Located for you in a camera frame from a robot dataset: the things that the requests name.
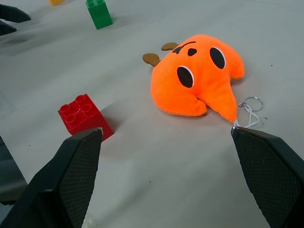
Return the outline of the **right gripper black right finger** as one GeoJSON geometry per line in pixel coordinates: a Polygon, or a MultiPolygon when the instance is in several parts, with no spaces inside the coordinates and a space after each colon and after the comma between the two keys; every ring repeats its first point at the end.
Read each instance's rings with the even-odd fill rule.
{"type": "Polygon", "coordinates": [[[271,228],[304,228],[304,160],[281,138],[231,130],[247,186],[271,228]]]}

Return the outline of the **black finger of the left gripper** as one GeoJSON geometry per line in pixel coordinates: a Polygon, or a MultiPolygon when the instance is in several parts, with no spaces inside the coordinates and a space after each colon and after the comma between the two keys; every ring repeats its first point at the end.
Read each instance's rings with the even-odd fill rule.
{"type": "Polygon", "coordinates": [[[15,27],[12,27],[11,25],[0,21],[0,36],[4,36],[13,32],[16,32],[17,29],[15,27]]]}
{"type": "Polygon", "coordinates": [[[16,7],[0,4],[0,19],[21,23],[31,20],[31,16],[16,7]]]}

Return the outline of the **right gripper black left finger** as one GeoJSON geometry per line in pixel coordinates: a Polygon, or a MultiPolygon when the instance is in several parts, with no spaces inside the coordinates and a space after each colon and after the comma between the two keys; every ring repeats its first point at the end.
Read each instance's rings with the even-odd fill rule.
{"type": "Polygon", "coordinates": [[[91,200],[103,132],[73,135],[32,178],[0,228],[82,228],[91,200]]]}

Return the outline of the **dark grey robot body part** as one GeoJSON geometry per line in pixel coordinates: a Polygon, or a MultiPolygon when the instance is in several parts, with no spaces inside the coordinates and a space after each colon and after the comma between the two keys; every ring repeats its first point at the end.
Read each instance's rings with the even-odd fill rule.
{"type": "Polygon", "coordinates": [[[27,185],[19,167],[0,137],[0,204],[14,205],[27,185]]]}

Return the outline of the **red toy building block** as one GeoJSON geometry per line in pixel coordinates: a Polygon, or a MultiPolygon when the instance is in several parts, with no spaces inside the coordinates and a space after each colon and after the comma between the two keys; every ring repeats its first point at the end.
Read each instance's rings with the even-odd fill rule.
{"type": "Polygon", "coordinates": [[[71,135],[96,127],[102,128],[103,140],[114,134],[114,130],[88,94],[79,95],[71,103],[62,105],[58,114],[71,135]]]}

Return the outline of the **green toy building block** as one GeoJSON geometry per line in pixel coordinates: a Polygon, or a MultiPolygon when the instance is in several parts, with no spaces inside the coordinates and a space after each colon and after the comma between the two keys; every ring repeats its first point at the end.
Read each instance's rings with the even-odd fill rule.
{"type": "Polygon", "coordinates": [[[113,24],[105,0],[86,0],[85,3],[97,30],[113,24]]]}

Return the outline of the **orange plush toy with antlers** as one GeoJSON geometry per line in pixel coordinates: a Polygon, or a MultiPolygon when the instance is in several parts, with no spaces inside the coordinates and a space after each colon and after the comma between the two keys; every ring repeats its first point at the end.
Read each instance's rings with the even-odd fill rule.
{"type": "Polygon", "coordinates": [[[231,123],[237,120],[237,102],[231,81],[242,79],[245,66],[240,54],[223,41],[195,35],[180,44],[166,43],[164,58],[146,53],[153,66],[151,95],[162,111],[181,116],[201,116],[208,108],[231,123]]]}

